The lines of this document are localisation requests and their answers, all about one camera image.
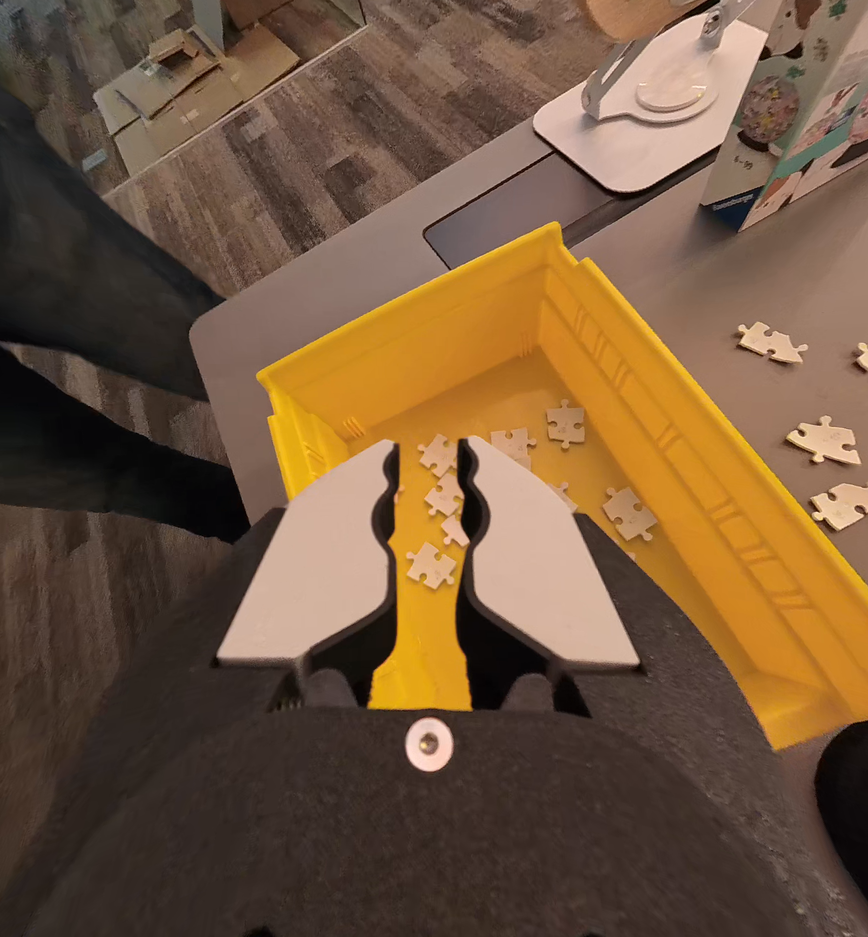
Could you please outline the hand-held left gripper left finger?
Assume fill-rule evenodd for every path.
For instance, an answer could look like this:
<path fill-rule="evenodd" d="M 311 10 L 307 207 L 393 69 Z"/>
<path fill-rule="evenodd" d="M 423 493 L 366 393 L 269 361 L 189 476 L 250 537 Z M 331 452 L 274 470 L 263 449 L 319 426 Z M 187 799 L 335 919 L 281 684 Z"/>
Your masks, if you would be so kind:
<path fill-rule="evenodd" d="M 342 673 L 356 693 L 393 652 L 390 538 L 399 445 L 382 439 L 295 495 L 217 649 L 217 664 Z"/>

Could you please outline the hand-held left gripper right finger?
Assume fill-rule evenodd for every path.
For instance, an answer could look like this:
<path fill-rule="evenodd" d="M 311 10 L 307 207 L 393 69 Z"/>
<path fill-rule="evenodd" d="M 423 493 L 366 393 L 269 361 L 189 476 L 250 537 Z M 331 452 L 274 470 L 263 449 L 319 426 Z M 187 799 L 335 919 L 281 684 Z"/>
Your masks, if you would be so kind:
<path fill-rule="evenodd" d="M 473 693 L 544 676 L 556 693 L 585 673 L 638 670 L 639 652 L 575 514 L 485 439 L 461 439 L 457 474 L 469 544 L 456 637 Z"/>

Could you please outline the pile of white puzzle pieces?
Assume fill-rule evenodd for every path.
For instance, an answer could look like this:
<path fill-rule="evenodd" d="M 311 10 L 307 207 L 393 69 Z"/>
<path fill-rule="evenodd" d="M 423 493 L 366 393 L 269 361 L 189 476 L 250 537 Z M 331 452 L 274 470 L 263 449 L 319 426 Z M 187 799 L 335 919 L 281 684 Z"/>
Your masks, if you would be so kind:
<path fill-rule="evenodd" d="M 570 393 L 522 392 L 500 401 L 474 403 L 462 391 L 451 396 L 444 415 L 432 405 L 406 415 L 411 431 L 402 447 L 397 517 L 408 525 L 407 545 L 433 545 L 438 555 L 460 561 L 469 538 L 462 528 L 455 455 L 458 438 L 479 436 L 550 488 L 572 513 L 598 521 L 617 542 L 650 542 L 657 521 L 604 452 L 584 411 Z"/>

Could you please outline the yellow plastic bin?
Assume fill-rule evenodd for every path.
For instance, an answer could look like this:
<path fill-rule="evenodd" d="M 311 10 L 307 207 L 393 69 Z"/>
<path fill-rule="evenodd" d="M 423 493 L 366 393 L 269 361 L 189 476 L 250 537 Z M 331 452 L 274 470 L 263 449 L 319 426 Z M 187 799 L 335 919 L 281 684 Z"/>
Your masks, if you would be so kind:
<path fill-rule="evenodd" d="M 656 518 L 612 539 L 707 638 L 777 750 L 868 720 L 868 586 L 591 261 L 551 223 L 257 374 L 289 498 L 406 415 L 570 393 Z"/>

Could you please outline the teal puzzle box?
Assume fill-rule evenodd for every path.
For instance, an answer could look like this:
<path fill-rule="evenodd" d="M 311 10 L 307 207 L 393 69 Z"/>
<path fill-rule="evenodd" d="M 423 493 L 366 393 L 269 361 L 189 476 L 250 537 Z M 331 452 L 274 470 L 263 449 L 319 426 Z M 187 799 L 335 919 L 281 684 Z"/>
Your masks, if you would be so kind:
<path fill-rule="evenodd" d="M 742 231 L 868 159 L 868 1 L 786 1 L 701 205 Z"/>

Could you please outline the flattened cardboard box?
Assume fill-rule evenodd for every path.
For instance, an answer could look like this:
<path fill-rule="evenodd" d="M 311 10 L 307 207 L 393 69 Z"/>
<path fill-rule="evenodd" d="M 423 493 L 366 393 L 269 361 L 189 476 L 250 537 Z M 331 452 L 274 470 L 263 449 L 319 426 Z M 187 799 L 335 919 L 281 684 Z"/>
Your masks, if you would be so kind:
<path fill-rule="evenodd" d="M 285 78 L 301 58 L 260 23 L 227 52 L 197 25 L 154 41 L 93 100 L 129 177 L 182 147 Z"/>

